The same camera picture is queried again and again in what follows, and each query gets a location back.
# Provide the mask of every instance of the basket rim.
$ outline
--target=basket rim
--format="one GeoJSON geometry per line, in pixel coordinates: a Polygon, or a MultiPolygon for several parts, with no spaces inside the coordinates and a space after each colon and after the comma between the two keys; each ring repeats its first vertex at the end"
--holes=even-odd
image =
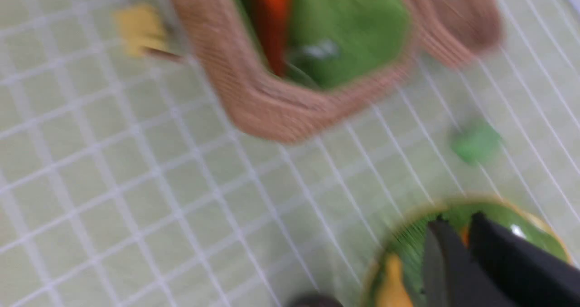
{"type": "Polygon", "coordinates": [[[493,18],[499,25],[491,41],[478,45],[477,47],[467,47],[441,22],[441,18],[435,9],[432,0],[414,0],[414,5],[420,10],[419,24],[421,28],[422,47],[448,67],[461,67],[472,61],[485,51],[489,51],[499,45],[502,38],[501,14],[497,7],[496,0],[473,0],[482,6],[485,2],[487,14],[481,18],[493,18]]]}
{"type": "Polygon", "coordinates": [[[379,66],[377,69],[358,76],[347,84],[337,86],[329,92],[318,92],[278,78],[268,72],[255,49],[246,26],[242,22],[234,0],[215,0],[215,6],[212,10],[213,13],[219,13],[221,19],[225,20],[223,24],[219,25],[219,28],[224,30],[221,35],[227,36],[227,38],[219,41],[219,44],[222,49],[230,53],[236,52],[236,54],[230,55],[230,63],[242,65],[244,73],[251,75],[247,80],[251,84],[254,94],[284,101],[296,108],[329,112],[340,108],[341,105],[352,104],[351,101],[357,97],[373,96],[373,92],[387,92],[385,87],[396,86],[402,78],[400,74],[410,68],[409,61],[416,56],[420,43],[419,27],[416,23],[418,16],[415,15],[412,1],[403,1],[410,14],[411,23],[408,38],[398,57],[388,65],[379,66]]]}

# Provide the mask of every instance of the cutting mat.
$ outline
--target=cutting mat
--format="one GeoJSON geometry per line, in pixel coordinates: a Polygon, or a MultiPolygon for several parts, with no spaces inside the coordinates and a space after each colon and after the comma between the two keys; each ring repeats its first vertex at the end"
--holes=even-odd
{"type": "Polygon", "coordinates": [[[422,57],[300,146],[236,131],[199,65],[126,57],[110,15],[138,1],[178,27],[168,0],[0,0],[0,306],[280,307],[311,290],[353,306],[406,212],[472,192],[545,218],[580,258],[564,0],[498,0],[501,51],[460,72],[422,57]],[[505,147],[472,168],[448,136],[477,116],[505,147]]]}

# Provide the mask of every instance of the white grid line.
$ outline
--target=white grid line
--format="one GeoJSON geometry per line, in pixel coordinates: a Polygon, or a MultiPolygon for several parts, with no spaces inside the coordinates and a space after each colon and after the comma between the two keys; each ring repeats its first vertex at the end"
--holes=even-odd
{"type": "Polygon", "coordinates": [[[576,41],[578,42],[578,44],[580,44],[580,38],[578,37],[578,30],[576,28],[574,28],[574,26],[572,26],[572,23],[570,22],[568,15],[564,12],[564,9],[562,7],[562,4],[560,4],[560,1],[559,0],[551,0],[551,1],[554,3],[556,8],[558,9],[558,13],[562,17],[562,20],[564,20],[564,23],[566,24],[566,26],[570,29],[570,32],[574,35],[574,38],[576,38],[576,41]]]}
{"type": "MultiPolygon", "coordinates": [[[[443,108],[445,109],[445,111],[447,112],[447,115],[451,119],[451,121],[452,121],[452,123],[453,123],[453,125],[454,125],[454,127],[456,129],[456,131],[459,131],[460,130],[459,124],[457,123],[457,120],[453,116],[453,113],[451,113],[451,109],[449,109],[449,106],[447,105],[447,103],[443,99],[443,96],[439,92],[439,88],[437,87],[437,85],[433,81],[433,77],[431,77],[431,75],[429,74],[429,71],[426,70],[426,68],[423,65],[423,62],[422,61],[418,61],[417,64],[418,64],[419,68],[421,69],[423,75],[425,76],[425,79],[429,83],[429,86],[431,87],[431,89],[433,90],[433,92],[435,93],[435,95],[437,96],[437,98],[439,99],[439,102],[441,102],[441,105],[443,105],[443,108]]],[[[483,167],[483,165],[481,165],[481,163],[478,162],[477,163],[477,166],[483,172],[483,174],[485,175],[485,178],[487,179],[487,181],[489,181],[489,184],[491,185],[491,188],[493,189],[493,191],[495,191],[495,193],[498,195],[498,197],[501,197],[503,199],[503,197],[499,193],[498,188],[496,187],[495,183],[493,183],[493,180],[491,180],[491,177],[489,177],[489,174],[487,173],[487,171],[485,170],[485,168],[483,167]]]]}
{"type": "Polygon", "coordinates": [[[425,189],[425,186],[423,185],[423,183],[419,179],[419,176],[415,172],[415,169],[413,168],[413,166],[409,162],[409,159],[407,158],[404,150],[401,148],[400,144],[398,143],[397,139],[395,138],[395,135],[393,135],[393,132],[391,131],[389,125],[385,121],[385,118],[381,114],[381,110],[379,108],[377,108],[377,106],[375,104],[373,104],[371,106],[371,108],[373,109],[373,112],[375,112],[375,115],[378,117],[379,121],[381,121],[381,123],[383,124],[385,131],[387,131],[389,138],[391,139],[391,141],[395,145],[395,148],[397,148],[397,151],[398,151],[399,155],[402,157],[404,164],[406,165],[407,169],[410,171],[410,173],[413,176],[413,179],[416,181],[417,185],[419,185],[419,188],[421,188],[421,191],[423,191],[423,194],[425,194],[425,198],[427,198],[427,200],[429,202],[431,202],[431,204],[433,204],[433,200],[431,199],[431,195],[429,195],[429,193],[427,192],[427,189],[425,189]]]}
{"type": "MultiPolygon", "coordinates": [[[[434,132],[441,131],[444,129],[444,122],[442,120],[437,121],[437,122],[433,123],[429,128],[432,129],[432,131],[434,131],[434,132]]],[[[408,139],[406,139],[406,141],[404,141],[404,143],[402,143],[402,146],[405,146],[405,147],[412,146],[415,143],[419,142],[423,135],[422,135],[422,133],[419,134],[418,131],[419,131],[419,129],[412,129],[406,135],[400,136],[399,138],[402,138],[402,139],[408,137],[408,139]]],[[[378,149],[374,150],[373,152],[371,152],[369,154],[369,158],[371,158],[374,161],[381,162],[382,160],[385,160],[386,158],[393,156],[395,153],[396,153],[396,151],[394,151],[393,148],[391,148],[390,144],[387,144],[387,145],[385,145],[381,148],[378,148],[378,149]]],[[[356,167],[351,166],[351,167],[347,168],[349,170],[348,172],[344,171],[345,177],[347,177],[347,178],[354,177],[355,175],[358,175],[362,171],[366,170],[364,168],[364,160],[360,160],[358,162],[355,162],[354,165],[356,165],[356,167]]],[[[266,174],[268,172],[269,172],[269,169],[263,169],[259,173],[266,174]]],[[[329,189],[332,189],[336,185],[337,185],[337,180],[335,179],[334,175],[331,175],[331,176],[327,177],[327,179],[322,181],[316,188],[312,189],[311,192],[313,192],[314,195],[318,196],[318,195],[325,193],[329,189]]],[[[203,198],[197,202],[194,202],[194,203],[191,203],[191,204],[185,206],[184,208],[182,208],[182,210],[180,210],[180,213],[189,214],[189,213],[197,210],[197,208],[201,208],[201,206],[205,206],[205,204],[209,203],[212,200],[213,200],[213,198],[211,196],[207,196],[206,198],[203,198]]],[[[292,201],[291,204],[286,204],[284,206],[278,206],[278,208],[277,208],[279,210],[278,213],[279,214],[289,213],[292,210],[294,210],[295,208],[302,206],[302,204],[307,203],[307,200],[304,197],[294,197],[294,198],[292,198],[291,201],[292,201]]],[[[271,218],[271,216],[269,215],[269,213],[263,214],[261,217],[259,217],[258,220],[256,220],[252,224],[249,224],[248,226],[245,226],[243,228],[244,235],[247,236],[247,235],[250,235],[251,233],[253,233],[254,231],[259,230],[261,228],[261,225],[267,224],[269,222],[270,218],[271,218]]],[[[125,239],[124,241],[114,245],[113,247],[110,247],[110,249],[101,253],[100,255],[96,255],[95,257],[93,257],[93,259],[95,259],[97,262],[102,261],[102,260],[106,259],[107,257],[109,257],[109,256],[117,253],[118,251],[124,249],[125,247],[128,247],[128,245],[134,243],[136,237],[146,237],[147,235],[154,233],[155,231],[161,229],[162,227],[164,227],[167,224],[174,222],[175,220],[176,220],[175,214],[170,214],[170,215],[166,216],[165,218],[163,218],[162,220],[159,220],[155,224],[151,224],[150,226],[147,226],[147,227],[141,229],[141,231],[135,237],[129,237],[128,239],[125,239]]],[[[207,253],[206,256],[208,258],[212,257],[213,255],[221,252],[223,249],[229,247],[229,245],[231,243],[236,242],[236,240],[237,239],[236,239],[235,235],[230,235],[230,237],[223,239],[219,243],[209,247],[206,250],[206,253],[207,253]]],[[[183,274],[184,272],[191,269],[192,267],[194,267],[198,263],[199,263],[199,261],[198,261],[197,257],[194,257],[190,261],[182,264],[182,266],[178,266],[175,270],[168,272],[165,276],[165,281],[168,282],[168,281],[172,280],[173,278],[176,278],[177,276],[179,276],[180,274],[183,274]]],[[[73,276],[75,276],[75,274],[79,274],[81,271],[83,271],[88,266],[90,266],[90,262],[79,265],[77,268],[74,268],[73,270],[71,270],[67,274],[56,279],[54,281],[54,284],[57,285],[59,283],[66,281],[69,278],[72,278],[73,276]]],[[[137,292],[136,294],[129,297],[126,301],[124,301],[123,305],[128,305],[130,302],[137,301],[139,298],[143,297],[145,294],[149,293],[152,289],[154,289],[156,287],[157,287],[157,282],[153,282],[153,283],[145,286],[145,288],[143,288],[141,291],[137,292]]],[[[21,301],[21,303],[26,303],[27,301],[34,299],[35,297],[37,297],[39,294],[42,294],[43,292],[45,292],[45,291],[42,288],[42,289],[38,290],[37,292],[31,294],[29,297],[26,297],[25,299],[23,299],[21,301]]]]}
{"type": "Polygon", "coordinates": [[[332,233],[331,227],[328,225],[328,222],[325,220],[323,213],[321,212],[320,207],[318,206],[317,202],[314,200],[310,190],[308,189],[308,186],[306,185],[306,183],[304,183],[304,179],[302,179],[302,175],[300,174],[300,172],[298,172],[298,169],[296,169],[296,165],[292,162],[292,159],[290,158],[288,151],[282,145],[278,145],[278,148],[279,148],[282,156],[284,157],[284,161],[290,167],[290,171],[292,171],[292,175],[294,175],[294,178],[296,179],[296,181],[298,181],[298,184],[300,185],[300,187],[302,189],[302,194],[305,195],[306,198],[308,199],[310,206],[314,210],[316,216],[319,218],[321,224],[324,227],[324,230],[326,231],[328,238],[331,240],[332,244],[336,248],[337,253],[339,254],[340,258],[342,258],[342,260],[344,261],[344,263],[348,267],[348,271],[354,277],[357,284],[359,286],[362,286],[361,279],[358,278],[356,272],[354,271],[354,268],[348,262],[348,258],[346,258],[346,255],[344,255],[344,251],[342,251],[342,249],[340,248],[340,244],[336,240],[335,235],[332,233]]]}
{"type": "MultiPolygon", "coordinates": [[[[489,74],[489,72],[487,71],[487,69],[485,68],[485,66],[483,65],[483,63],[481,61],[479,61],[481,67],[483,68],[485,75],[487,76],[487,78],[489,78],[489,80],[491,81],[491,83],[493,84],[493,86],[495,87],[495,89],[497,90],[497,92],[499,92],[499,94],[501,94],[501,90],[500,88],[497,86],[497,84],[495,83],[495,80],[491,77],[491,75],[489,74]]],[[[473,101],[475,102],[475,104],[477,105],[478,109],[480,109],[480,111],[482,112],[482,114],[485,117],[485,120],[487,122],[490,123],[490,125],[493,125],[493,122],[491,121],[491,118],[489,117],[489,115],[487,115],[487,113],[484,111],[484,109],[481,108],[479,101],[477,99],[477,97],[475,96],[475,93],[473,92],[472,87],[470,86],[468,80],[466,79],[466,77],[464,76],[464,74],[462,74],[462,72],[459,73],[460,78],[462,79],[462,81],[464,82],[470,96],[472,97],[473,101]]],[[[539,158],[538,152],[536,150],[536,148],[532,145],[532,143],[530,142],[529,138],[527,137],[526,132],[524,131],[524,128],[522,127],[522,125],[516,121],[516,123],[518,124],[518,128],[520,129],[520,131],[522,132],[522,135],[524,135],[524,137],[526,137],[528,143],[531,146],[531,149],[533,150],[533,152],[535,153],[536,157],[538,157],[538,159],[541,161],[541,159],[539,158]]],[[[532,198],[532,201],[534,201],[534,204],[538,207],[538,210],[540,211],[540,213],[542,214],[544,220],[547,222],[547,224],[550,227],[553,227],[551,224],[551,221],[549,220],[547,214],[545,213],[545,211],[543,210],[542,206],[540,205],[537,197],[535,196],[535,194],[533,193],[533,191],[530,189],[528,182],[526,181],[526,179],[524,179],[524,177],[522,176],[522,172],[518,169],[517,165],[515,164],[513,157],[511,156],[511,154],[508,152],[508,150],[503,146],[502,147],[502,151],[503,154],[507,157],[507,160],[510,164],[510,166],[514,169],[514,171],[516,172],[518,178],[520,179],[520,182],[522,183],[522,185],[524,185],[524,188],[526,189],[526,192],[528,192],[528,195],[530,196],[530,198],[532,198]]],[[[557,188],[559,189],[559,192],[561,195],[563,195],[563,192],[561,191],[561,189],[559,188],[559,186],[557,185],[557,188]]],[[[575,259],[575,257],[572,257],[572,260],[574,261],[575,264],[578,264],[577,260],[575,259]]]]}
{"type": "Polygon", "coordinates": [[[405,102],[406,106],[408,106],[409,111],[411,112],[413,118],[415,119],[416,123],[419,125],[419,128],[421,129],[421,131],[423,131],[423,134],[425,135],[425,138],[427,139],[427,141],[429,142],[429,144],[433,148],[433,151],[435,152],[435,154],[437,155],[437,157],[439,158],[439,160],[443,164],[443,167],[445,168],[445,170],[447,170],[447,173],[449,173],[449,175],[451,176],[451,179],[453,179],[453,182],[455,183],[455,185],[457,186],[457,188],[465,196],[466,193],[465,193],[464,188],[461,186],[461,184],[459,183],[459,181],[457,181],[457,178],[455,177],[455,175],[453,174],[453,172],[449,168],[449,165],[447,164],[447,161],[443,158],[443,156],[441,155],[441,152],[439,152],[439,148],[437,148],[437,145],[435,145],[435,142],[433,142],[433,139],[431,138],[431,136],[429,136],[429,133],[425,129],[425,125],[423,125],[423,122],[421,121],[419,115],[415,111],[415,108],[413,107],[413,105],[411,104],[411,102],[406,97],[405,92],[403,90],[400,90],[400,89],[399,89],[399,92],[401,94],[402,100],[405,102]]]}
{"type": "Polygon", "coordinates": [[[42,13],[39,10],[37,11],[37,16],[31,18],[31,20],[23,22],[22,24],[17,24],[16,26],[12,26],[10,28],[0,30],[0,38],[6,38],[7,36],[12,36],[20,32],[35,29],[39,24],[52,24],[66,18],[76,16],[77,10],[79,8],[86,9],[87,13],[90,13],[97,9],[107,7],[108,5],[113,5],[118,1],[119,0],[90,0],[83,1],[82,3],[76,2],[73,3],[72,6],[68,9],[64,9],[48,15],[42,13]]]}
{"type": "Polygon", "coordinates": [[[389,198],[389,201],[393,204],[393,208],[395,208],[397,213],[401,217],[403,217],[401,209],[397,205],[397,202],[393,198],[393,195],[391,195],[391,191],[387,188],[387,185],[385,184],[383,177],[381,177],[381,175],[379,174],[379,171],[377,171],[377,168],[375,168],[375,164],[371,160],[371,157],[369,156],[369,154],[367,154],[367,151],[364,149],[363,144],[360,142],[360,139],[358,138],[358,135],[356,134],[356,132],[352,128],[352,125],[350,125],[350,121],[346,121],[345,126],[346,126],[346,129],[348,130],[348,133],[350,133],[350,135],[352,136],[354,143],[356,144],[358,150],[361,152],[361,154],[363,154],[364,159],[367,161],[367,165],[369,166],[369,168],[371,169],[371,171],[373,172],[373,174],[377,178],[377,181],[379,181],[379,185],[381,185],[381,188],[383,189],[383,191],[387,195],[387,198],[389,198]]]}
{"type": "MultiPolygon", "coordinates": [[[[505,1],[503,0],[499,0],[500,4],[502,6],[507,6],[505,1]]],[[[526,46],[528,47],[528,49],[530,50],[530,52],[532,53],[532,55],[534,56],[534,59],[536,61],[536,63],[539,64],[539,67],[542,69],[543,73],[546,75],[547,79],[549,80],[551,86],[553,87],[554,91],[556,92],[556,94],[558,95],[560,101],[564,104],[564,106],[567,109],[567,112],[571,115],[572,119],[574,120],[574,122],[576,123],[576,126],[578,127],[578,129],[580,129],[580,124],[578,123],[576,117],[574,116],[574,114],[572,113],[572,111],[570,110],[570,107],[568,106],[568,104],[566,104],[565,100],[562,98],[560,91],[558,90],[557,86],[554,84],[553,79],[551,78],[551,76],[549,75],[549,73],[547,73],[545,67],[543,66],[543,64],[541,63],[541,61],[538,58],[538,55],[535,53],[534,49],[530,46],[530,43],[528,43],[528,40],[526,39],[525,34],[522,32],[522,30],[520,29],[520,26],[517,24],[517,21],[513,18],[513,15],[511,14],[511,12],[509,12],[509,9],[507,12],[507,16],[510,19],[511,23],[515,26],[516,30],[518,31],[518,33],[520,34],[520,36],[522,37],[522,40],[524,41],[524,43],[526,43],[526,46]]],[[[576,162],[574,161],[574,159],[572,158],[572,156],[570,156],[567,148],[564,146],[564,144],[562,143],[562,141],[560,140],[557,132],[555,131],[555,129],[552,127],[551,123],[549,123],[546,115],[544,114],[544,112],[542,111],[542,108],[540,107],[538,101],[536,100],[534,94],[532,94],[530,92],[530,89],[528,88],[527,82],[524,81],[524,79],[522,78],[522,75],[520,75],[520,72],[518,71],[516,65],[514,65],[512,59],[509,57],[509,55],[506,53],[506,51],[504,49],[502,49],[502,53],[503,55],[506,57],[508,64],[510,65],[510,67],[513,69],[516,78],[518,78],[519,82],[522,84],[522,86],[525,88],[528,96],[530,97],[530,99],[532,100],[532,103],[534,104],[534,106],[536,107],[536,109],[538,110],[539,114],[542,116],[543,120],[545,121],[546,125],[550,128],[553,136],[556,138],[558,144],[560,145],[560,147],[562,148],[564,154],[566,154],[567,158],[570,160],[572,166],[574,167],[574,170],[576,170],[576,172],[578,173],[578,175],[580,175],[580,169],[578,169],[578,166],[576,165],[576,162]]],[[[487,67],[485,65],[483,65],[483,63],[481,64],[483,67],[484,72],[486,73],[486,75],[491,78],[491,76],[489,75],[489,70],[487,70],[487,67]]],[[[498,91],[498,93],[500,94],[502,100],[504,100],[506,102],[506,106],[510,111],[510,115],[513,117],[514,121],[516,122],[516,124],[518,125],[518,127],[522,127],[522,125],[520,124],[520,120],[519,117],[516,116],[516,114],[513,112],[512,106],[509,104],[509,102],[505,99],[505,96],[503,95],[503,93],[501,92],[500,88],[497,86],[497,84],[495,83],[494,80],[492,80],[493,85],[495,86],[496,90],[498,91]]],[[[556,185],[558,191],[561,193],[562,197],[564,198],[564,201],[566,202],[566,204],[568,205],[568,207],[570,208],[571,212],[574,214],[574,216],[578,219],[578,221],[580,222],[580,215],[578,215],[578,212],[576,212],[574,206],[571,204],[570,200],[568,199],[568,197],[564,194],[564,191],[560,188],[560,185],[557,183],[555,177],[551,174],[550,170],[548,169],[548,167],[545,165],[544,160],[542,159],[542,157],[540,156],[539,152],[535,149],[534,144],[531,142],[530,138],[528,137],[528,135],[524,132],[523,128],[522,128],[522,132],[524,133],[524,137],[526,138],[526,141],[529,142],[530,146],[532,146],[532,148],[534,149],[535,154],[538,157],[539,162],[542,164],[543,168],[546,170],[546,172],[548,173],[549,177],[552,179],[553,183],[556,185]]]]}
{"type": "MultiPolygon", "coordinates": [[[[83,31],[85,32],[85,34],[87,35],[89,40],[92,42],[99,43],[100,42],[99,35],[98,35],[97,31],[95,30],[93,23],[87,22],[88,18],[92,18],[92,16],[90,16],[89,13],[87,12],[87,4],[86,4],[85,0],[78,0],[78,1],[84,2],[84,3],[80,4],[79,11],[82,11],[83,13],[81,14],[79,12],[78,22],[81,24],[83,31]]],[[[108,60],[108,57],[103,57],[102,54],[95,54],[95,56],[97,57],[101,66],[103,67],[103,72],[104,72],[105,77],[110,82],[119,82],[120,80],[116,77],[116,74],[112,70],[112,65],[111,65],[111,62],[108,60]]],[[[124,97],[122,90],[123,90],[123,88],[119,88],[118,90],[114,91],[113,96],[116,99],[116,101],[118,103],[120,103],[119,107],[121,109],[121,113],[122,113],[123,117],[127,121],[129,121],[130,124],[135,124],[135,123],[137,123],[137,121],[135,119],[135,116],[132,114],[132,111],[128,107],[129,106],[128,101],[124,97]]],[[[92,133],[92,131],[88,125],[86,125],[86,124],[81,125],[81,128],[83,128],[85,130],[83,132],[84,133],[83,136],[88,137],[87,138],[88,142],[95,142],[96,141],[95,136],[92,133]]],[[[155,161],[152,158],[152,153],[149,151],[149,148],[147,148],[147,146],[145,145],[145,140],[142,137],[142,133],[140,131],[135,131],[135,133],[133,133],[133,138],[137,141],[137,146],[138,146],[139,150],[141,151],[141,153],[143,154],[143,156],[145,157],[147,165],[149,165],[150,169],[153,169],[153,172],[155,174],[158,174],[159,168],[158,168],[157,164],[155,164],[155,161]]],[[[104,158],[102,151],[96,152],[96,163],[97,163],[97,168],[99,169],[99,172],[103,176],[103,179],[104,179],[105,183],[107,184],[107,186],[116,190],[116,194],[114,194],[114,197],[113,197],[114,203],[115,203],[116,207],[118,208],[118,211],[121,213],[122,218],[125,222],[125,225],[128,227],[128,229],[132,235],[137,234],[139,232],[139,226],[135,222],[135,220],[131,214],[131,211],[129,209],[129,206],[127,206],[127,203],[125,202],[125,200],[122,198],[122,196],[120,194],[120,190],[119,190],[118,185],[116,184],[116,180],[114,179],[114,175],[112,174],[110,168],[108,168],[108,164],[104,158]]],[[[137,243],[137,246],[139,248],[139,251],[141,252],[143,257],[145,258],[145,261],[147,262],[149,268],[151,268],[151,271],[153,272],[153,276],[157,280],[160,279],[161,278],[161,270],[159,269],[159,267],[155,263],[153,253],[149,249],[149,246],[147,245],[147,243],[145,243],[145,241],[140,237],[137,238],[136,243],[137,243]]],[[[162,291],[166,294],[168,302],[170,303],[170,305],[173,307],[176,307],[177,303],[174,301],[173,295],[171,294],[169,287],[164,282],[158,282],[158,284],[161,287],[162,291]]]]}
{"type": "MultiPolygon", "coordinates": [[[[159,0],[160,4],[162,4],[162,6],[164,7],[168,7],[170,6],[167,2],[167,0],[159,0]]],[[[171,15],[172,18],[170,18],[173,22],[176,22],[176,16],[174,14],[171,15]]],[[[187,61],[190,64],[190,66],[192,68],[194,68],[197,63],[194,61],[193,57],[191,57],[191,55],[187,56],[187,61]]],[[[162,88],[162,92],[164,91],[164,82],[161,79],[157,79],[156,80],[158,82],[158,84],[161,85],[162,88]]],[[[205,89],[205,92],[207,93],[208,96],[213,96],[213,92],[211,92],[211,88],[209,88],[206,84],[204,84],[203,88],[205,89]]],[[[164,97],[166,97],[167,99],[170,99],[170,96],[167,93],[163,94],[164,97]]],[[[232,140],[234,146],[236,147],[236,150],[238,152],[238,154],[240,155],[240,157],[244,160],[243,156],[244,156],[244,152],[241,149],[241,144],[238,141],[238,137],[236,135],[233,134],[233,130],[232,127],[230,126],[229,122],[227,119],[223,119],[221,117],[221,114],[218,113],[218,115],[221,118],[221,122],[226,126],[226,131],[230,134],[230,139],[232,140]]],[[[183,119],[181,117],[179,117],[177,119],[178,122],[178,126],[180,128],[180,132],[182,134],[182,136],[184,138],[186,138],[186,143],[187,146],[190,148],[190,150],[196,151],[197,145],[195,144],[195,139],[193,138],[193,136],[187,131],[187,128],[185,127],[185,123],[183,121],[183,119]]],[[[215,194],[215,198],[218,201],[219,205],[221,206],[223,212],[226,215],[226,219],[228,221],[228,223],[230,224],[230,226],[232,226],[232,229],[234,230],[234,233],[236,233],[236,235],[238,236],[238,240],[240,241],[240,243],[242,244],[242,246],[244,247],[250,261],[252,262],[255,270],[257,271],[257,273],[259,274],[261,280],[263,281],[265,287],[267,288],[267,290],[269,291],[270,295],[272,296],[272,298],[274,299],[274,303],[276,305],[278,305],[278,307],[281,307],[281,303],[278,300],[278,297],[276,296],[276,293],[274,292],[274,290],[271,288],[269,281],[267,280],[261,265],[258,263],[255,255],[252,252],[252,249],[249,247],[249,244],[247,243],[244,235],[241,233],[240,231],[240,226],[238,225],[238,222],[236,221],[236,218],[233,214],[233,212],[230,210],[229,206],[227,205],[226,200],[223,197],[223,193],[222,193],[222,189],[219,187],[219,185],[216,183],[215,179],[213,178],[213,175],[211,174],[209,167],[207,165],[207,163],[205,162],[205,159],[203,158],[203,156],[201,154],[197,154],[197,161],[198,163],[201,165],[201,169],[202,169],[202,173],[203,176],[205,177],[206,181],[209,184],[209,187],[211,188],[212,192],[215,194]]],[[[249,171],[250,173],[250,178],[252,179],[252,181],[257,185],[258,189],[261,188],[261,183],[259,182],[259,180],[256,178],[256,172],[253,169],[252,165],[249,164],[249,161],[247,161],[247,156],[245,158],[244,161],[245,167],[247,168],[247,171],[249,171]]],[[[271,204],[269,204],[268,201],[265,200],[265,203],[268,207],[271,207],[271,204]]],[[[225,303],[227,305],[230,304],[230,302],[227,300],[227,297],[225,296],[224,292],[223,292],[223,288],[222,287],[217,287],[220,295],[223,295],[222,299],[225,301],[225,303]]]]}
{"type": "MultiPolygon", "coordinates": [[[[4,175],[0,173],[0,185],[6,183],[4,175]]],[[[12,222],[14,229],[17,231],[18,235],[22,235],[28,232],[28,226],[22,217],[20,208],[12,197],[12,193],[7,193],[3,199],[0,200],[1,206],[6,210],[8,218],[12,222]]],[[[41,254],[38,252],[38,247],[35,242],[28,241],[24,243],[24,250],[28,255],[35,271],[37,272],[43,286],[44,290],[48,293],[50,300],[54,305],[58,307],[64,307],[64,303],[58,294],[58,291],[52,286],[50,282],[50,274],[46,269],[46,264],[43,261],[41,254]]]]}
{"type": "Polygon", "coordinates": [[[377,238],[377,235],[375,235],[375,231],[373,231],[371,229],[371,226],[369,226],[368,221],[362,215],[363,212],[362,212],[360,206],[358,206],[357,201],[354,199],[353,194],[350,192],[350,189],[348,189],[348,187],[346,186],[346,183],[344,183],[344,179],[342,178],[342,175],[340,174],[340,172],[336,168],[336,164],[334,163],[334,161],[332,160],[332,157],[328,153],[328,150],[327,150],[326,146],[324,145],[323,141],[320,139],[320,137],[316,137],[314,141],[321,148],[325,159],[327,160],[328,164],[330,164],[330,167],[332,169],[332,173],[334,173],[336,179],[339,180],[340,187],[342,187],[342,190],[344,190],[344,192],[346,193],[346,197],[347,197],[348,201],[350,202],[350,204],[352,204],[352,206],[354,207],[354,210],[356,210],[360,220],[362,221],[362,224],[364,224],[365,228],[367,229],[367,231],[371,235],[371,238],[373,239],[373,241],[375,241],[375,243],[377,245],[381,245],[379,238],[377,238]]]}
{"type": "MultiPolygon", "coordinates": [[[[40,13],[40,11],[41,11],[40,8],[38,7],[37,0],[27,1],[27,7],[29,8],[29,11],[31,11],[31,12],[40,13]]],[[[43,46],[45,47],[45,50],[48,53],[47,54],[48,59],[52,63],[55,63],[58,65],[58,63],[60,62],[60,57],[58,56],[58,49],[56,49],[56,44],[54,43],[54,38],[52,37],[52,34],[50,34],[50,32],[48,32],[44,28],[44,26],[45,26],[45,24],[40,22],[39,24],[35,24],[35,29],[37,31],[37,34],[40,35],[41,42],[43,43],[43,46]]],[[[58,83],[60,84],[60,88],[61,88],[61,91],[63,92],[64,97],[67,99],[67,101],[71,101],[71,98],[73,98],[71,96],[72,93],[70,91],[67,91],[67,88],[70,88],[70,90],[72,90],[72,85],[69,82],[70,80],[68,80],[66,78],[66,74],[63,73],[62,68],[55,67],[54,72],[56,73],[58,83]]],[[[72,114],[75,116],[75,119],[77,120],[77,122],[79,122],[79,124],[81,125],[81,132],[83,133],[83,139],[87,140],[87,137],[85,136],[84,132],[82,131],[84,127],[87,127],[83,123],[86,121],[81,119],[81,115],[79,115],[79,113],[77,111],[75,111],[74,109],[72,111],[72,114]]],[[[52,161],[52,157],[50,156],[48,146],[46,145],[46,142],[42,138],[42,135],[40,132],[38,132],[38,136],[39,136],[38,137],[38,144],[43,146],[42,149],[40,150],[42,160],[44,161],[44,163],[46,165],[54,164],[54,161],[52,161]]],[[[48,176],[50,179],[50,183],[52,184],[52,187],[56,193],[56,197],[58,198],[59,203],[63,206],[63,208],[66,211],[72,210],[73,203],[70,200],[70,197],[68,196],[67,189],[63,183],[62,178],[60,177],[60,174],[57,172],[51,172],[51,173],[49,173],[48,176]]],[[[95,255],[95,253],[96,253],[95,247],[93,247],[91,240],[88,237],[87,231],[82,224],[82,221],[78,218],[77,215],[74,215],[72,218],[70,218],[70,222],[72,224],[72,229],[73,229],[74,233],[76,234],[76,236],[78,237],[79,241],[81,242],[81,246],[83,247],[83,250],[85,251],[85,253],[87,253],[87,256],[95,255]]],[[[99,282],[101,282],[101,284],[103,285],[104,290],[106,291],[106,293],[108,294],[110,299],[114,303],[117,303],[118,298],[116,297],[115,291],[112,288],[112,284],[110,283],[110,281],[108,280],[108,278],[105,274],[103,266],[99,263],[93,263],[93,267],[95,268],[97,277],[99,278],[99,282]]]]}

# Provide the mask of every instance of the green felt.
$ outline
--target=green felt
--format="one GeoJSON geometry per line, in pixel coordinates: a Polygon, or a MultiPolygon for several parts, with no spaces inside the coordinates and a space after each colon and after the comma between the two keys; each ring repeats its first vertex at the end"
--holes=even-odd
{"type": "Polygon", "coordinates": [[[449,224],[459,233],[469,225],[472,214],[476,212],[485,213],[490,220],[508,229],[512,224],[515,224],[520,227],[522,233],[530,243],[544,249],[563,261],[568,260],[566,251],[558,239],[536,227],[527,218],[512,210],[509,206],[493,202],[454,204],[448,206],[443,211],[433,210],[432,212],[427,212],[418,220],[402,227],[400,231],[389,239],[385,246],[385,251],[379,260],[378,272],[370,284],[367,307],[377,307],[375,298],[386,281],[386,257],[392,253],[397,254],[401,258],[404,284],[414,306],[425,306],[425,297],[421,294],[421,291],[423,289],[422,264],[427,223],[441,215],[445,220],[449,220],[449,224]]]}
{"type": "Polygon", "coordinates": [[[478,121],[453,139],[452,150],[466,163],[476,164],[491,156],[501,145],[501,136],[486,123],[478,121]]]}
{"type": "MultiPolygon", "coordinates": [[[[251,14],[248,1],[240,7],[251,14]]],[[[292,0],[288,77],[316,90],[346,84],[398,57],[410,25],[402,0],[292,0]],[[305,53],[328,42],[337,54],[305,53]]]]}

